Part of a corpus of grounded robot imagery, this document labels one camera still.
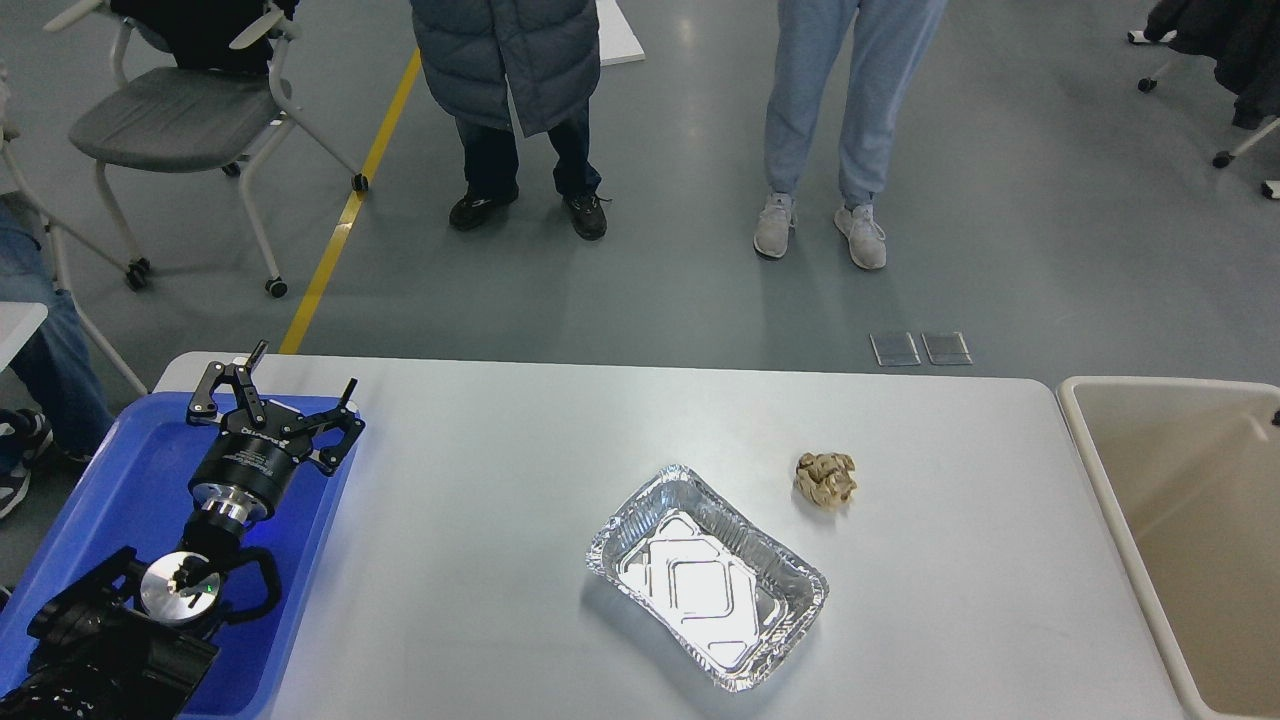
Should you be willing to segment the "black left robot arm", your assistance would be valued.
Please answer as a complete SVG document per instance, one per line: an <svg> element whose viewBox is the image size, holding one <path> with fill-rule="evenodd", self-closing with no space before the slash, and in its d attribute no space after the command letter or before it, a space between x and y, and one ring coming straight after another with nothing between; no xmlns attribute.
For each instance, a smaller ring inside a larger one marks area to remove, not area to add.
<svg viewBox="0 0 1280 720"><path fill-rule="evenodd" d="M255 719L365 429L356 383L261 395L265 354L120 414L3 607L5 719Z"/></svg>

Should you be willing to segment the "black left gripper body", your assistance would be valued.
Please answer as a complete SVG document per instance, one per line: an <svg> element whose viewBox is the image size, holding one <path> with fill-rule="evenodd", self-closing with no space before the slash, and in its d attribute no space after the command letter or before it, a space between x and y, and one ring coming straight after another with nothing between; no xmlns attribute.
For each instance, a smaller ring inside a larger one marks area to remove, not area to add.
<svg viewBox="0 0 1280 720"><path fill-rule="evenodd" d="M219 416L211 402L189 405L191 425L218 434L189 480L191 519L206 524L255 524L276 515L301 462L321 429L296 409L268 402L262 427L248 410Z"/></svg>

